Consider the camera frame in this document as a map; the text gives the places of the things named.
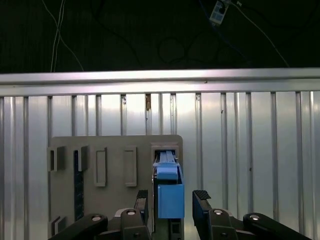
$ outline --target aluminum rail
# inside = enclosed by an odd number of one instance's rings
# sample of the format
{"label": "aluminum rail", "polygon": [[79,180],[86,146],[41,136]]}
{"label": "aluminum rail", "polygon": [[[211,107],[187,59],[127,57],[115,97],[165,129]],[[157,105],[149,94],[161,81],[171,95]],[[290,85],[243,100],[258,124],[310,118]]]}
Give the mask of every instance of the aluminum rail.
{"label": "aluminum rail", "polygon": [[320,68],[145,70],[0,74],[0,85],[105,82],[320,79]]}

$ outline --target rectangular slot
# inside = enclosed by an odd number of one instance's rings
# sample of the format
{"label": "rectangular slot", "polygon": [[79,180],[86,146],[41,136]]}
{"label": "rectangular slot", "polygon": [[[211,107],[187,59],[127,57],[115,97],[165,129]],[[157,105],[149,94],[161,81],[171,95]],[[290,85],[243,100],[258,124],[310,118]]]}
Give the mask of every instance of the rectangular slot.
{"label": "rectangular slot", "polygon": [[53,169],[55,169],[55,151],[50,150],[50,169],[49,171],[52,171]]}
{"label": "rectangular slot", "polygon": [[95,151],[94,158],[94,185],[105,187],[107,182],[107,148]]}
{"label": "rectangular slot", "polygon": [[65,147],[48,147],[47,149],[47,170],[58,171],[65,168]]}
{"label": "rectangular slot", "polygon": [[137,147],[127,146],[123,156],[123,175],[126,187],[137,186]]}

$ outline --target black mechanism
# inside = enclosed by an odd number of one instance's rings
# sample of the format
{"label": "black mechanism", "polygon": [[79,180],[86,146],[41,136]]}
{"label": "black mechanism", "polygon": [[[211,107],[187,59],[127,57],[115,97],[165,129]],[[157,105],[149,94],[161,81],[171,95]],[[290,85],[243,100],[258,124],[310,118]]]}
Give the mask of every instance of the black mechanism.
{"label": "black mechanism", "polygon": [[[207,199],[205,190],[192,192],[192,216],[201,240],[310,240],[257,212],[240,221],[224,209],[212,208]],[[102,214],[85,215],[49,240],[151,240],[148,217],[148,191],[140,190],[134,208],[118,210],[110,221]],[[178,236],[176,222],[171,223],[172,236]]]}
{"label": "black mechanism", "polygon": [[140,190],[134,208],[118,210],[110,221],[102,214],[85,215],[49,240],[151,240],[148,217],[148,191]]}
{"label": "black mechanism", "polygon": [[212,209],[207,199],[205,190],[192,193],[192,216],[201,240],[310,240],[260,213],[249,213],[240,221],[226,210]]}

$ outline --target cable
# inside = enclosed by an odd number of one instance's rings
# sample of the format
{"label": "cable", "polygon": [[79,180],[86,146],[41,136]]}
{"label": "cable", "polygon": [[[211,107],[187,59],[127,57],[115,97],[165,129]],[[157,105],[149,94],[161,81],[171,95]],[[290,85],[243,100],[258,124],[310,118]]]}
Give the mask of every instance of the cable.
{"label": "cable", "polygon": [[59,37],[60,37],[60,39],[61,39],[61,42],[62,42],[63,45],[72,53],[72,55],[74,56],[75,60],[78,62],[79,66],[81,67],[81,70],[84,71],[84,68],[82,67],[82,65],[81,65],[79,59],[77,58],[77,56],[75,55],[75,53],[68,47],[68,45],[67,45],[67,44],[65,43],[65,41],[63,40],[63,38],[62,38],[62,36],[61,36],[61,32],[60,32],[60,30],[59,30],[59,26],[58,26],[58,24],[57,24],[57,21],[56,21],[55,17],[52,15],[52,13],[51,13],[51,12],[49,11],[49,9],[47,8],[47,5],[46,5],[46,3],[44,2],[44,0],[41,0],[41,1],[42,1],[42,3],[43,3],[43,6],[44,6],[45,10],[50,14],[50,16],[52,17],[52,19],[53,19],[53,21],[54,21],[54,23],[55,23],[55,26],[56,26],[56,29],[57,29],[57,31],[58,31],[58,33],[59,33]]}
{"label": "cable", "polygon": [[201,1],[201,0],[198,0],[198,1],[199,1],[200,5],[201,5],[201,8],[202,8],[202,10],[203,10],[203,12],[204,12],[204,14],[205,14],[205,16],[206,16],[206,18],[207,18],[210,26],[212,27],[212,29],[218,34],[218,36],[224,41],[225,44],[229,45],[232,49],[234,49],[235,51],[237,51],[237,52],[243,57],[243,59],[246,60],[248,63],[251,63],[251,61],[249,61],[248,58],[247,58],[237,47],[235,47],[234,45],[232,45],[232,44],[222,35],[222,33],[211,23],[210,17],[209,17],[209,15],[208,15],[208,13],[207,13],[207,11],[206,11],[206,9],[205,9],[202,1]]}
{"label": "cable", "polygon": [[[62,8],[64,5],[64,1],[61,1],[61,5],[60,5],[60,11],[59,11],[59,18],[58,18],[58,26],[60,25],[60,18],[61,18],[61,12],[62,12]],[[55,31],[55,36],[54,36],[54,41],[53,41],[53,50],[52,50],[52,58],[51,58],[51,67],[50,67],[50,72],[52,73],[53,70],[53,64],[54,64],[54,57],[55,57],[55,47],[56,47],[56,40],[57,40],[57,36],[58,36],[58,30]]]}
{"label": "cable", "polygon": [[242,9],[247,9],[249,11],[255,12],[260,18],[262,18],[267,24],[269,24],[271,27],[275,29],[287,29],[287,30],[299,30],[303,28],[304,26],[292,26],[292,25],[286,25],[286,24],[275,24],[271,22],[263,13],[259,12],[258,10],[254,9],[253,7],[250,7],[244,3],[241,3]]}
{"label": "cable", "polygon": [[244,14],[244,12],[237,6],[235,5],[233,2],[231,3],[232,6],[234,6],[236,9],[238,9],[238,11],[250,22],[252,23],[257,29],[260,30],[261,33],[263,33],[263,35],[269,40],[269,42],[271,43],[271,45],[274,47],[275,51],[279,54],[279,56],[282,58],[283,62],[285,63],[285,65],[290,68],[290,65],[287,63],[287,61],[285,60],[285,58],[281,55],[281,53],[278,51],[278,49],[276,48],[276,46],[274,45],[274,43],[271,41],[271,39],[268,37],[268,35],[260,28],[258,27],[249,17],[247,17],[247,15]]}
{"label": "cable", "polygon": [[[65,15],[65,3],[66,3],[66,1],[67,1],[67,0],[64,0],[64,2],[63,2],[62,16],[61,16],[61,20],[60,20],[60,25],[59,25],[59,22],[58,22],[59,30],[61,30],[62,22],[63,22],[63,20],[64,20],[64,15]],[[56,47],[55,47],[55,60],[54,60],[53,72],[56,71],[59,43],[60,43],[60,37],[58,38],[58,42],[57,42]]]}
{"label": "cable", "polygon": [[106,30],[107,32],[111,33],[112,35],[118,37],[119,39],[121,39],[122,41],[124,41],[124,43],[130,48],[131,52],[133,53],[137,63],[139,64],[139,66],[142,68],[142,64],[138,58],[138,55],[137,55],[137,52],[136,50],[133,48],[133,46],[130,44],[130,42],[125,39],[123,36],[121,36],[119,33],[116,33],[115,31],[111,30],[110,28],[108,28],[107,26],[105,26],[104,24],[102,24],[99,19],[97,18],[97,16],[94,14],[94,8],[93,8],[93,3],[92,3],[92,0],[90,0],[90,8],[91,8],[91,14],[94,18],[94,20],[104,29]]}

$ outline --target screw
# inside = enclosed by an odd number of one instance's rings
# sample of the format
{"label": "screw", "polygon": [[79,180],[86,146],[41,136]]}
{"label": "screw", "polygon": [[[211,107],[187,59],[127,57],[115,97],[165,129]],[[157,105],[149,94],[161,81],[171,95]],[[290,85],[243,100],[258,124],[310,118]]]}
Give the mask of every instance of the screw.
{"label": "screw", "polygon": [[126,212],[126,214],[128,214],[128,215],[135,215],[136,212],[135,212],[134,210],[129,210],[129,211]]}
{"label": "screw", "polygon": [[222,211],[221,210],[214,210],[214,213],[217,214],[217,215],[221,215]]}
{"label": "screw", "polygon": [[96,221],[99,221],[101,219],[101,216],[94,216],[92,218],[92,221],[96,222]]}
{"label": "screw", "polygon": [[260,217],[257,215],[251,215],[250,218],[255,221],[258,221],[260,219]]}

